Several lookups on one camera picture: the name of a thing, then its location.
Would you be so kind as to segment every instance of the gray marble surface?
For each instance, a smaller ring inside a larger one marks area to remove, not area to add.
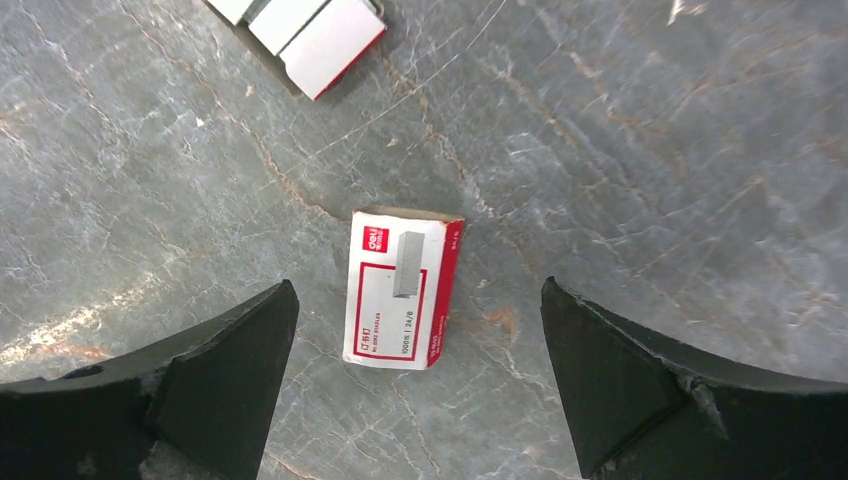
[[[0,3],[0,380],[290,278],[260,478],[573,479],[538,313],[555,275],[848,381],[845,0],[385,3],[388,35],[317,103],[199,0]],[[350,212],[372,202],[469,219],[430,371],[340,361]]]

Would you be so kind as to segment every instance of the black plastic part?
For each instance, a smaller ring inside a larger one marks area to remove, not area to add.
[[[698,350],[553,278],[542,321],[584,478],[848,478],[848,385]]]
[[[224,478],[256,478],[298,308],[284,281],[121,357],[0,385],[0,479],[137,479],[159,438]]]

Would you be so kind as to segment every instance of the gray staple strip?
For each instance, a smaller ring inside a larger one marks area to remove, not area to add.
[[[409,298],[418,294],[421,278],[421,259],[424,256],[424,234],[404,232],[398,241],[395,262],[395,298]]]

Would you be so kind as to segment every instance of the deli logo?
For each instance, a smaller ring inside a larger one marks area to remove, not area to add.
[[[389,250],[389,229],[365,227],[362,249],[368,252],[386,253]]]

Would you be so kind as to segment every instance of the staple box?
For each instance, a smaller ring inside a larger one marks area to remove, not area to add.
[[[439,359],[464,224],[406,208],[353,213],[346,362],[425,370]]]

